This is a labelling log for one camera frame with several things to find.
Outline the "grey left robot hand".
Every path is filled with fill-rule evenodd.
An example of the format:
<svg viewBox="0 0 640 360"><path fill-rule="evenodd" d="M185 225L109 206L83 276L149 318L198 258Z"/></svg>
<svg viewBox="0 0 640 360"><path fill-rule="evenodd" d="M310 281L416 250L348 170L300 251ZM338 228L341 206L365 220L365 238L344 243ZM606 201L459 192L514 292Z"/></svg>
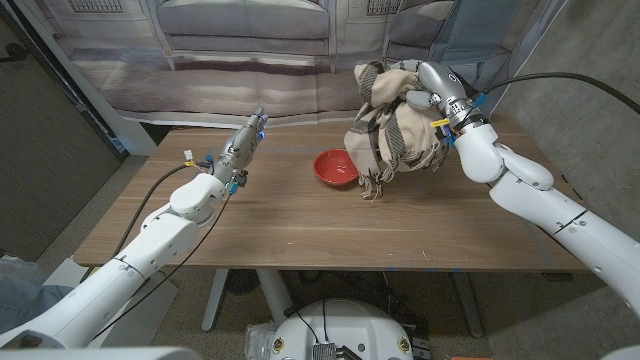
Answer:
<svg viewBox="0 0 640 360"><path fill-rule="evenodd" d="M252 160L258 144L265 137L268 116L258 107L247 123L229 137L213 165L212 175L223 185L230 185L234 176L244 170Z"/></svg>

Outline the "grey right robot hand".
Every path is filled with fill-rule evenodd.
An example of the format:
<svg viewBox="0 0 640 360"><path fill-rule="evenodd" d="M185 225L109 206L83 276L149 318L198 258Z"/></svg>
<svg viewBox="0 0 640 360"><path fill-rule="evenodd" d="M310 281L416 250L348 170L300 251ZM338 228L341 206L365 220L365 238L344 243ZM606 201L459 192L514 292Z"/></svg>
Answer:
<svg viewBox="0 0 640 360"><path fill-rule="evenodd" d="M407 103L417 110L437 110L449 119L449 126L461 131L467 125L489 124L489 119L466 94L461 78L451 69L431 61L402 60L392 69L417 74L421 88L406 93Z"/></svg>

